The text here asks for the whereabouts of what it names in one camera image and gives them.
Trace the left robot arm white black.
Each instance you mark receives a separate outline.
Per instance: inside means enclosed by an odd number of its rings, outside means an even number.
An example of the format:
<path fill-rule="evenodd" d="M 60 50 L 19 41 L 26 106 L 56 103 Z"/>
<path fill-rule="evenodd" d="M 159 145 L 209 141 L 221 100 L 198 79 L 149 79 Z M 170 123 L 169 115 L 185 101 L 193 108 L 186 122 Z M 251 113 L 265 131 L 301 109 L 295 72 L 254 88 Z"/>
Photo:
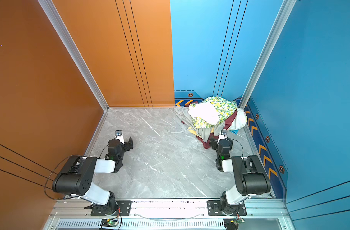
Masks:
<path fill-rule="evenodd" d="M 91 216 L 121 215 L 121 207 L 115 194 L 96 185 L 93 176 L 119 172 L 123 166 L 124 153 L 133 148 L 132 138 L 125 142 L 122 136 L 116 136 L 108 142 L 108 153 L 103 159 L 69 156 L 52 183 L 52 191 L 89 202 L 90 205 L 85 209 L 91 210 Z"/>

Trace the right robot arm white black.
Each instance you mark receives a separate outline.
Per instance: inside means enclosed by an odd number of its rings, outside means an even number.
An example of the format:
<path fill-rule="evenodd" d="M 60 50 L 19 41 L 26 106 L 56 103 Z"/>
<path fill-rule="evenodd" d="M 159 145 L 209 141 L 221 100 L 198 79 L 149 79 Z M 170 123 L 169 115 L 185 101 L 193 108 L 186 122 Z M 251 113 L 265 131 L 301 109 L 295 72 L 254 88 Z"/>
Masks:
<path fill-rule="evenodd" d="M 212 139 L 210 146 L 216 151 L 216 168 L 220 172 L 232 173 L 234 177 L 234 186 L 223 192 L 220 202 L 210 206 L 210 214 L 245 216 L 244 202 L 253 196 L 269 193 L 270 179 L 258 156 L 230 155 L 233 147 L 232 139 Z"/>

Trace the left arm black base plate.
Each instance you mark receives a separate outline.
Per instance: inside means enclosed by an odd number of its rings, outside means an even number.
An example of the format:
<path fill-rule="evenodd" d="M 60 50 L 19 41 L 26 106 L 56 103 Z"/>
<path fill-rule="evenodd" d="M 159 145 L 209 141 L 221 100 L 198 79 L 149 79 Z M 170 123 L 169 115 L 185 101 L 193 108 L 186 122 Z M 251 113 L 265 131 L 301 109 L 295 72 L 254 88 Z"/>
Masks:
<path fill-rule="evenodd" d="M 129 216 L 131 211 L 132 201 L 119 200 L 116 201 L 116 208 L 109 209 L 101 206 L 94 206 L 91 211 L 91 216 L 94 217 L 116 217 L 116 216 Z"/>

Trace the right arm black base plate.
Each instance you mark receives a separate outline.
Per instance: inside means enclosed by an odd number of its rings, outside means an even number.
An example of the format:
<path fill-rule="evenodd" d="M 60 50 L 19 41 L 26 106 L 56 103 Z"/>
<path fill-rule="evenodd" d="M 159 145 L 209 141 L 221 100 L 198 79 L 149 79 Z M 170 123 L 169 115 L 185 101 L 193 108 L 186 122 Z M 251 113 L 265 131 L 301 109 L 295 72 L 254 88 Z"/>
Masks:
<path fill-rule="evenodd" d="M 209 216 L 247 216 L 244 203 L 239 205 L 223 205 L 220 200 L 207 201 L 207 210 Z"/>

